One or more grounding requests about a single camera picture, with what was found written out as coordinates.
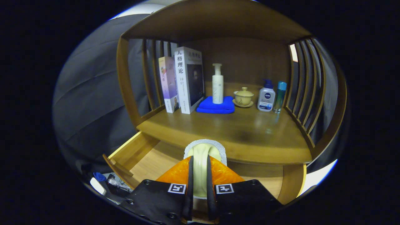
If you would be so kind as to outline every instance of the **wooden cabinet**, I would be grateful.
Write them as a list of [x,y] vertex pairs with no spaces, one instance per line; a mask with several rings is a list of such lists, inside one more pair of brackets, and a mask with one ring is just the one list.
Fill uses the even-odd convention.
[[[144,72],[146,90],[152,110],[140,115],[137,107],[128,68],[128,41],[134,38],[161,40],[178,43],[197,49],[203,54],[206,96],[211,96],[212,63],[222,63],[224,94],[242,86],[255,94],[256,103],[263,78],[276,84],[288,84],[284,109],[279,115],[261,112],[256,104],[250,108],[236,108],[233,114],[216,115],[193,112],[190,115],[177,111],[166,113],[161,92],[150,94],[151,89],[160,89],[159,82],[151,87],[149,75]],[[336,135],[343,119],[347,101],[346,82],[338,65],[339,94],[334,117],[318,143],[310,138],[314,121],[306,126],[309,111],[320,110],[323,98],[304,104],[304,92],[290,94],[295,85],[293,77],[313,79],[310,93],[315,94],[316,76],[324,83],[323,59],[317,54],[304,63],[312,63],[312,70],[293,74],[290,44],[299,40],[312,40],[306,29],[286,16],[250,0],[184,0],[167,6],[126,31],[120,38],[117,49],[117,69],[121,92],[132,124],[139,132],[110,156],[104,156],[109,165],[125,182],[135,188],[143,179],[157,179],[170,167],[183,159],[184,148],[198,139],[212,139],[226,149],[228,166],[245,179],[258,179],[278,200],[287,204],[302,190],[306,163],[315,160]],[[310,46],[303,51],[310,51]],[[143,49],[143,58],[147,50]],[[159,76],[155,66],[156,77]],[[299,112],[288,107],[290,101],[301,105]],[[301,112],[307,116],[300,117]]]

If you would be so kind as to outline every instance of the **folded towel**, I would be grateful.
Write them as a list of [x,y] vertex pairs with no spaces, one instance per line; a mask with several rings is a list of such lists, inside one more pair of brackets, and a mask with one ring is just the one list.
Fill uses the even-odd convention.
[[224,97],[222,104],[212,103],[212,96],[202,101],[196,109],[199,113],[229,114],[235,111],[235,105],[232,102],[232,96]]

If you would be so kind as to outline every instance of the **white pump bottle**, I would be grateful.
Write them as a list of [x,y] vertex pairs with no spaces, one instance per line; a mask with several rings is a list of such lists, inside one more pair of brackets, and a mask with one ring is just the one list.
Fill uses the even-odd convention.
[[213,63],[215,75],[212,76],[212,103],[222,104],[224,102],[224,76],[221,75],[221,63]]

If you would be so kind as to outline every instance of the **saucer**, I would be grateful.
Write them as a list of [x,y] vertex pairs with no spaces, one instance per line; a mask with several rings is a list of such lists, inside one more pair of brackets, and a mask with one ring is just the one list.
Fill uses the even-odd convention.
[[233,104],[235,104],[236,106],[241,107],[241,108],[248,108],[254,104],[254,102],[251,101],[250,104],[248,104],[248,105],[240,105],[240,104],[236,103],[235,99],[233,99],[232,102],[233,102]]

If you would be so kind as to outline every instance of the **blue object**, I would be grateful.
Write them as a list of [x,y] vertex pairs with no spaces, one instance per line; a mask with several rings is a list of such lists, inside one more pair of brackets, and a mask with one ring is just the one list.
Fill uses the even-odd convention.
[[264,79],[264,88],[270,88],[272,89],[274,86],[272,85],[272,81],[270,79]]
[[286,90],[287,84],[285,82],[279,81],[278,82],[278,89],[279,90]]
[[93,176],[94,176],[94,178],[96,178],[96,180],[98,182],[102,182],[102,181],[106,181],[107,180],[107,178],[101,173],[93,173]]
[[198,113],[214,113],[214,114],[229,114],[235,111],[235,105],[232,102],[232,96],[224,97],[222,104],[212,103],[212,96],[207,97],[204,101],[200,102],[196,112]]

